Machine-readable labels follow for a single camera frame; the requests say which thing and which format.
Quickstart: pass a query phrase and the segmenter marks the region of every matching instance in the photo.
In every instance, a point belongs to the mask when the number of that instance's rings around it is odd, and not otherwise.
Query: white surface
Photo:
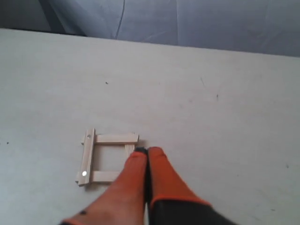
[[[237,223],[298,224],[299,72],[297,58],[0,30],[2,222],[53,225],[92,202],[105,188],[74,179],[96,128],[163,147]]]

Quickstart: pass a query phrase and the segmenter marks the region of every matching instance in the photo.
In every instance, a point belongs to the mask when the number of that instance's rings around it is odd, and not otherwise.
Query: white table
[[[75,184],[88,128],[163,147],[237,223],[300,221],[298,58],[0,30],[3,223],[54,225],[105,190]]]

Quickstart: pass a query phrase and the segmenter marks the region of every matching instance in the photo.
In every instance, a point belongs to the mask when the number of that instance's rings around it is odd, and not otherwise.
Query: wooden frame
[[[120,172],[93,171],[93,152],[95,145],[124,145],[126,157],[134,151],[139,140],[139,135],[131,133],[125,135],[96,135],[96,130],[89,129],[83,137],[83,155],[79,173],[76,176],[76,183],[84,186],[92,182],[113,182]]]

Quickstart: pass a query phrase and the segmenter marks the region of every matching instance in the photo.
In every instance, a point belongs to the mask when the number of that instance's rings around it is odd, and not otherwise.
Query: gray fabric
[[[90,37],[300,56],[300,0],[49,0]]]

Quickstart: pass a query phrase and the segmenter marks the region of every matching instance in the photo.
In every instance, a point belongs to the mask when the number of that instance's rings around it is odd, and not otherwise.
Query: square wooden frame
[[[84,186],[92,182],[113,182],[120,172],[93,171],[93,153],[95,145],[124,145],[126,158],[134,151],[139,135],[130,133],[125,135],[96,135],[96,130],[86,131],[82,140],[83,155],[80,171],[76,176],[76,183]]]

